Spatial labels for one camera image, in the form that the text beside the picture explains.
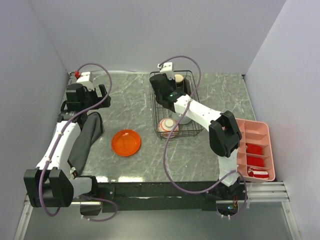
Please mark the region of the beige brown ceramic cup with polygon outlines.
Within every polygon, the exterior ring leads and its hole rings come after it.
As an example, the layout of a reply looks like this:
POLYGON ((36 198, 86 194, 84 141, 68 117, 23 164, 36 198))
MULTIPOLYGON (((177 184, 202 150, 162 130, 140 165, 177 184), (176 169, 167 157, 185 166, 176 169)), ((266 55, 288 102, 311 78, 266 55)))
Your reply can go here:
POLYGON ((181 74, 174 75, 175 85, 177 89, 185 90, 185 79, 181 74))

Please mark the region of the celadon green bowl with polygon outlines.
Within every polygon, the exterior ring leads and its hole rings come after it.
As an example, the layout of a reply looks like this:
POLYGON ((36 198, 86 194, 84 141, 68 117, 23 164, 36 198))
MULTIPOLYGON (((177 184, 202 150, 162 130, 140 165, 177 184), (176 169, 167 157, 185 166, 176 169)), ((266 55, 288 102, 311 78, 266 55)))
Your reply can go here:
MULTIPOLYGON (((171 117, 172 117, 176 122, 178 122, 178 121, 180 120, 181 116, 182 116, 182 114, 179 114, 179 113, 176 113, 176 112, 173 112, 172 115, 171 115, 171 117)), ((180 124, 180 125, 187 125, 187 124, 189 124, 191 121, 192 121, 192 120, 191 120, 189 117, 184 116, 184 117, 182 118, 182 120, 179 122, 179 124, 180 124)))

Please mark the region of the orange white patterned bowl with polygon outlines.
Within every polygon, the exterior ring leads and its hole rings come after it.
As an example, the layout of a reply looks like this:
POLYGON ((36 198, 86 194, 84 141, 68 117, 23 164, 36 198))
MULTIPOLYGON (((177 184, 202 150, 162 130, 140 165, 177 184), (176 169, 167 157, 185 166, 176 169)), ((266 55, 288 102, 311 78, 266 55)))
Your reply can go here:
POLYGON ((176 125, 177 121, 174 120, 173 118, 166 117, 163 118, 159 123, 158 123, 158 132, 161 137, 167 138, 171 132, 171 130, 174 128, 176 125))

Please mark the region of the red floral lacquer plate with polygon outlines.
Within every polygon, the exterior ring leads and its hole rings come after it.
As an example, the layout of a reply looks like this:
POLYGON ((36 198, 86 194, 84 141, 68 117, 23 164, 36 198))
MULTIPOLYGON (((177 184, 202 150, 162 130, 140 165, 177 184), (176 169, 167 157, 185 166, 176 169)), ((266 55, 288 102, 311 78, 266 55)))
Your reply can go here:
POLYGON ((191 95, 191 85, 190 85, 190 82, 188 79, 184 79, 184 92, 187 94, 187 95, 191 95))

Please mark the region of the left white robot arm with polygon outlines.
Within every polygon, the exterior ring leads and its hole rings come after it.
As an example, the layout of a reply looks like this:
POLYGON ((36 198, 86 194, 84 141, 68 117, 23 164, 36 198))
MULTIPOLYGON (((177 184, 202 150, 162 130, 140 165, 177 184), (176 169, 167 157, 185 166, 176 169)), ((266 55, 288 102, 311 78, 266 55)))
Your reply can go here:
POLYGON ((97 110, 111 105, 105 85, 98 87, 101 97, 81 83, 67 87, 51 143, 37 166, 26 170, 23 176, 34 208, 65 208, 81 195, 88 201, 99 197, 97 178, 82 176, 91 146, 104 131, 101 115, 96 111, 87 113, 88 108, 97 110))

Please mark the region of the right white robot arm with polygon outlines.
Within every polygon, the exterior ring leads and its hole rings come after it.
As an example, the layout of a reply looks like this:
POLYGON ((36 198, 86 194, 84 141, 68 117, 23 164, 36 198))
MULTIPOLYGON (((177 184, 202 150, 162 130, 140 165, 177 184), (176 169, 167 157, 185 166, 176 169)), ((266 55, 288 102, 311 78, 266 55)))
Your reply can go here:
POLYGON ((162 107, 180 114, 180 119, 167 136, 163 152, 163 168, 172 185, 187 194, 203 194, 219 186, 220 196, 231 199, 237 192, 234 185, 242 174, 238 172, 237 154, 242 134, 234 114, 211 109, 194 100, 183 90, 174 86, 165 74, 155 74, 149 79, 155 93, 155 99, 162 107), (209 134, 211 150, 218 156, 219 180, 212 186, 198 191, 186 190, 175 183, 167 170, 167 147, 173 133, 184 117, 200 124, 209 134))

